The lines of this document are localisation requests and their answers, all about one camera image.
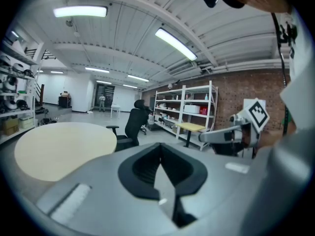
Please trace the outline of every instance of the red brick wall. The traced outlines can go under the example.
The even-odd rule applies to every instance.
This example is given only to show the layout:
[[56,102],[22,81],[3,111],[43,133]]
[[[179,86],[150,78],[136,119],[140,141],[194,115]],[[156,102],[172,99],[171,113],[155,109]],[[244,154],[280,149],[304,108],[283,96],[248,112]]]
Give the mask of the red brick wall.
[[[233,73],[210,75],[193,80],[183,81],[173,89],[186,87],[203,86],[212,80],[212,84],[219,88],[218,108],[215,120],[215,129],[229,127],[229,118],[243,108],[244,98],[259,98],[266,100],[266,110],[270,120],[266,125],[267,130],[279,129],[284,118],[284,104],[280,98],[283,90],[283,75],[280,69],[277,70],[250,70]],[[153,89],[142,93],[142,99],[147,106],[150,104],[150,97],[155,96],[156,91],[167,91],[167,86]],[[192,118],[191,122],[204,124],[204,118]]]

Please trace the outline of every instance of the small table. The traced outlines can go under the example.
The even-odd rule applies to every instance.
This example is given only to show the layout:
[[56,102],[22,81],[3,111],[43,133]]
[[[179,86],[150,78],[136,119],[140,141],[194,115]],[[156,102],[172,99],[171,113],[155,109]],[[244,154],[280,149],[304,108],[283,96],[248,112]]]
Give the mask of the small table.
[[200,125],[193,124],[193,123],[190,123],[190,122],[177,123],[175,125],[183,128],[183,129],[188,130],[187,141],[186,141],[185,147],[189,147],[189,141],[190,141],[191,132],[198,132],[198,131],[206,128],[204,126],[200,126]]
[[118,112],[118,118],[120,116],[120,106],[117,104],[112,104],[112,106],[110,107],[110,118],[112,117],[113,114],[113,110],[116,108],[116,111]]
[[83,122],[59,122],[25,133],[14,150],[18,166],[27,175],[58,181],[86,162],[111,154],[117,139],[112,130]]

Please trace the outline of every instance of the chair armrest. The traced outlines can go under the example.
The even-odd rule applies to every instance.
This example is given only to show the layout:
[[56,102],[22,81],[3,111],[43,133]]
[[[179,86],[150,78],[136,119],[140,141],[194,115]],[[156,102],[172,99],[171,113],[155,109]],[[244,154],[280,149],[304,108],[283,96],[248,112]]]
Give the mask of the chair armrest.
[[119,128],[119,126],[106,126],[106,128],[111,128],[111,129],[113,129],[113,132],[114,132],[115,136],[117,136],[116,128]]
[[117,140],[117,143],[118,144],[132,143],[132,139],[131,138],[120,139],[120,140]]

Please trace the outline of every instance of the person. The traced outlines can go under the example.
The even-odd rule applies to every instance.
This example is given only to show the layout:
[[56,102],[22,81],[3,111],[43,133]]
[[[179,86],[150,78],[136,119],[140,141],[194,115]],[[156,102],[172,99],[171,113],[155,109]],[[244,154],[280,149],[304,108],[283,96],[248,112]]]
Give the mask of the person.
[[104,96],[104,94],[102,94],[99,97],[99,111],[101,112],[101,110],[103,110],[105,112],[105,96]]
[[[292,17],[292,29],[295,35],[292,37],[290,50],[290,79],[293,82],[307,67],[314,68],[315,50],[313,38],[298,11],[288,0],[223,0],[230,7],[241,9],[244,5],[271,13],[287,13]],[[296,131],[294,120],[288,123],[287,134]],[[282,138],[281,130],[262,131],[257,148],[272,146]],[[243,130],[243,143],[248,145],[250,140],[249,132]]]

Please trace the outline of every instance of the white ceiling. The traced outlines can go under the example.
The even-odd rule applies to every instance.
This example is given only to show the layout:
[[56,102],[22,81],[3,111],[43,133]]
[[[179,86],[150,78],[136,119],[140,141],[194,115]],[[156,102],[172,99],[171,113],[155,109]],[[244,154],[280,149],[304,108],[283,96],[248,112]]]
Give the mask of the white ceiling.
[[[53,9],[86,4],[107,6],[108,14],[105,18],[74,17],[77,38],[75,29],[65,24],[70,18],[55,18]],[[232,9],[221,0],[213,9],[203,0],[31,0],[20,23],[27,25],[26,20],[42,41],[49,41],[48,50],[74,70],[106,68],[109,74],[93,72],[95,78],[104,76],[101,79],[140,89],[198,76],[203,64],[215,68],[279,57],[269,13],[248,6]],[[198,59],[190,62],[156,37],[160,27],[187,44]],[[183,68],[171,72],[176,66]]]

